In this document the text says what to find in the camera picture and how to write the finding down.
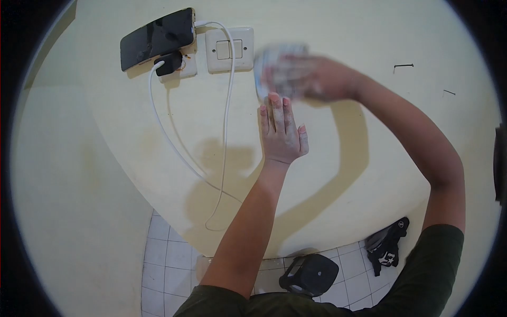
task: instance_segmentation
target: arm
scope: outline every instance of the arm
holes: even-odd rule
[[[324,100],[355,99],[398,138],[431,186],[423,227],[449,224],[465,230],[465,184],[461,160],[421,110],[371,78],[325,57],[286,56],[271,69],[285,74],[299,94]]]
[[[433,121],[410,102],[358,75],[354,94],[398,138],[431,186],[422,229],[449,224],[465,231],[465,181],[456,150]]]
[[[278,197],[290,164],[308,153],[304,126],[296,128],[291,102],[269,94],[262,105],[264,167],[227,229],[200,285],[218,286],[249,298],[266,251]]]

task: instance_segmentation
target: white charging cable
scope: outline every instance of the white charging cable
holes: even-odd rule
[[[226,162],[226,153],[227,153],[227,122],[228,122],[228,119],[229,119],[229,105],[231,103],[231,93],[232,93],[232,83],[234,81],[234,67],[235,67],[235,61],[236,61],[236,51],[234,50],[234,41],[232,39],[232,36],[231,36],[231,33],[229,32],[229,30],[225,27],[225,25],[223,25],[222,23],[220,22],[216,22],[216,21],[196,21],[194,23],[194,26],[195,27],[200,27],[200,26],[205,26],[207,24],[210,24],[210,23],[215,23],[215,24],[218,24],[220,25],[225,33],[227,34],[227,37],[229,38],[229,41],[231,43],[231,51],[232,51],[232,65],[231,65],[231,75],[229,76],[229,89],[227,91],[227,101],[226,101],[226,104],[225,104],[225,114],[224,114],[224,158],[223,158],[223,161],[222,161],[222,180],[220,182],[220,188],[218,188],[217,186],[213,185],[212,183],[208,182],[206,179],[204,179],[204,177],[201,176],[201,174],[199,174],[186,160],[185,158],[181,155],[181,153],[178,151],[178,149],[174,146],[174,144],[172,143],[171,139],[169,138],[169,136],[167,135],[167,133],[165,132],[164,130],[164,127],[162,126],[162,123],[160,122],[160,118],[157,114],[157,109],[155,108],[155,103],[153,102],[153,94],[152,94],[152,76],[153,76],[153,73],[160,67],[162,66],[165,62],[164,61],[160,61],[158,63],[156,63],[155,65],[153,65],[151,71],[150,71],[150,75],[148,77],[148,91],[150,92],[150,103],[152,105],[152,108],[153,108],[153,111],[155,112],[155,118],[157,119],[157,122],[160,126],[160,128],[162,129],[162,131],[164,132],[164,135],[167,139],[167,141],[169,142],[169,144],[171,145],[172,149],[176,152],[176,154],[178,154],[179,158],[183,161],[183,163],[197,176],[199,177],[200,179],[202,179],[203,181],[205,181],[208,185],[210,185],[211,187],[217,189],[220,191],[220,194],[219,194],[219,198],[218,198],[218,201],[216,202],[216,206],[215,206],[215,209],[213,210],[213,213],[211,214],[211,216],[209,216],[209,218],[206,220],[206,222],[204,223],[204,227],[210,231],[223,231],[225,230],[226,228],[224,229],[220,229],[220,230],[215,230],[215,229],[210,229],[208,228],[208,221],[215,215],[216,213],[216,210],[218,209],[219,207],[219,204],[220,204],[220,200],[222,199],[222,193],[228,195],[228,196],[231,196],[232,198],[236,199],[237,201],[239,201],[240,203],[242,203],[241,200],[239,200],[238,198],[234,197],[233,195],[231,194],[228,194],[226,192],[224,192],[224,176],[225,176],[225,162]]]

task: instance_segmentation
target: black stool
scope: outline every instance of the black stool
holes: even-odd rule
[[[338,265],[331,259],[320,254],[309,254],[296,257],[278,283],[291,293],[317,297],[333,285],[338,271]]]

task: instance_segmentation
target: person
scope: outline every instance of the person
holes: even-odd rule
[[[391,130],[431,186],[422,232],[390,291],[372,308],[352,312],[293,293],[251,296],[285,175],[309,150],[305,126],[296,128],[291,100],[270,93],[260,107],[262,171],[200,285],[175,316],[439,316],[452,292],[465,230],[463,166],[450,142],[417,107],[326,57],[286,56],[270,72],[285,76],[301,95],[354,99]]]

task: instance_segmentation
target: light switch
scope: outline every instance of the light switch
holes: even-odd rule
[[[233,39],[236,61],[234,69],[246,71],[254,66],[254,29],[248,26],[232,27],[229,29]],[[206,61],[208,71],[229,72],[232,66],[232,47],[229,44],[227,34],[223,29],[211,29],[206,31]]]
[[[242,40],[234,40],[234,49],[236,50],[236,58],[243,57],[243,41]]]
[[[217,59],[231,58],[229,54],[229,41],[218,41],[216,43],[216,57]]]

